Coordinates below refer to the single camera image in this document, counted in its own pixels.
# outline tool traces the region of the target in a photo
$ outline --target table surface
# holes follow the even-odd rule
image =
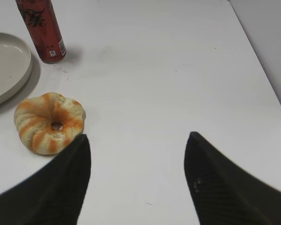
[[[226,0],[54,0],[68,53],[42,63],[14,1],[0,31],[34,53],[31,78],[0,105],[0,193],[51,157],[21,144],[25,97],[55,91],[86,110],[92,171],[79,225],[197,225],[183,160],[198,131],[281,190],[281,106]]]

